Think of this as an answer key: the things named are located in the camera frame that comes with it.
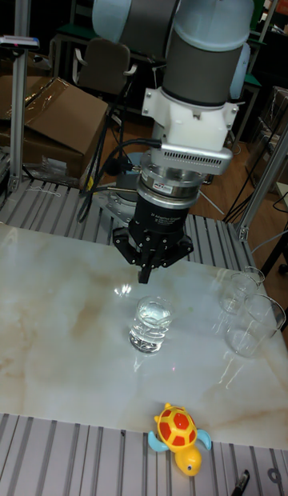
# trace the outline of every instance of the marble table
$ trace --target marble table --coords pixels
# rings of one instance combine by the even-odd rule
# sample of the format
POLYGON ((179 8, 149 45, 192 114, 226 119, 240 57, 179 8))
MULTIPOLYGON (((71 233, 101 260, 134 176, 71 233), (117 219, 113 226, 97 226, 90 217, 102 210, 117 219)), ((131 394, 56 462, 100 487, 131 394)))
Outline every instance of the marble table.
POLYGON ((287 449, 288 357, 280 333, 258 359, 226 346, 231 271, 180 261, 139 285, 113 247, 0 225, 0 412, 148 431, 165 402, 214 441, 287 449), (190 312, 158 353, 128 341, 137 300, 190 312))

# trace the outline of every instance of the yellow turtle toy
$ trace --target yellow turtle toy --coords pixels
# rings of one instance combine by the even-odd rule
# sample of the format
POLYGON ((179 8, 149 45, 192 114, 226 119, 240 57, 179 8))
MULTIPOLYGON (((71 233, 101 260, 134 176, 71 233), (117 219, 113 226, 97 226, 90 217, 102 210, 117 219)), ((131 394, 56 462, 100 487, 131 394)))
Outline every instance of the yellow turtle toy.
POLYGON ((175 453, 177 466, 188 476, 195 476, 201 468, 202 457, 195 446, 196 439, 211 449, 211 438, 204 430, 197 429, 192 417, 185 407, 165 404, 160 416, 155 416, 159 441, 152 430, 148 433, 148 443, 152 450, 162 452, 171 450, 175 453))

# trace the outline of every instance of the metal pole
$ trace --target metal pole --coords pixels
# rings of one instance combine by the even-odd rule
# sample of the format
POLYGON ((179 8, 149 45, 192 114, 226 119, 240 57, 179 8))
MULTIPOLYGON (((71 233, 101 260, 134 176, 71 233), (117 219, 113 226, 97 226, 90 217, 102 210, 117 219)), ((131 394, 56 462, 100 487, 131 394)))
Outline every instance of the metal pole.
MULTIPOLYGON (((31 0, 15 0, 14 35, 29 36, 31 0)), ((9 190, 15 192, 22 179, 22 152, 28 50, 13 64, 12 115, 10 134, 9 190)))
MULTIPOLYGON (((265 20, 264 26, 262 28, 261 35, 259 37, 259 41, 260 42, 263 42, 263 39, 264 39, 264 37, 266 35, 268 26, 270 24, 270 21, 272 19, 272 16, 274 14, 274 11, 276 9, 277 4, 278 4, 278 0, 273 0, 272 3, 271 3, 271 5, 270 5, 270 8, 269 8, 269 11, 268 11, 268 14, 267 14, 267 18, 265 20)), ((250 61, 249 69, 248 69, 249 73, 252 73, 252 69, 254 67, 254 64, 256 63, 256 59, 257 59, 259 50, 260 50, 260 47, 259 48, 256 48, 255 53, 254 53, 254 55, 253 55, 253 57, 252 57, 252 59, 250 61)))
POLYGON ((288 153, 288 123, 280 137, 278 144, 275 147, 274 153, 267 165, 263 176, 261 177, 253 196, 246 208, 240 222, 236 225, 236 233, 240 240, 247 240, 249 226, 252 223, 258 208, 260 207, 266 193, 268 192, 271 183, 276 178, 281 165, 288 153))

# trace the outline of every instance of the black pen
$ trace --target black pen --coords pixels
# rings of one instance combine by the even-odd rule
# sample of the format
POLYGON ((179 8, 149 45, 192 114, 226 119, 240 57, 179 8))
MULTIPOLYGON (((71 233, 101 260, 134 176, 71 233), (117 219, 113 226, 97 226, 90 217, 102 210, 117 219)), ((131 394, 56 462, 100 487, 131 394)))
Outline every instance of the black pen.
POLYGON ((236 485, 233 493, 231 496, 242 496, 244 490, 246 489, 246 485, 249 481, 249 478, 250 478, 250 473, 248 470, 245 470, 240 479, 239 479, 239 482, 238 484, 236 485))

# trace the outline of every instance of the chair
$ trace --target chair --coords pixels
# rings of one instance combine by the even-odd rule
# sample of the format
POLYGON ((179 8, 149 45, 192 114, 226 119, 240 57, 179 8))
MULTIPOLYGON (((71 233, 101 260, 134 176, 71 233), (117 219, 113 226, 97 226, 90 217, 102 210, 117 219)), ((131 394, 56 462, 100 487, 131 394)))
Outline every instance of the chair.
POLYGON ((86 48, 84 59, 79 48, 74 50, 73 81, 79 87, 119 94, 127 78, 137 69, 135 64, 131 69, 129 67, 130 50, 127 46, 94 38, 86 48))

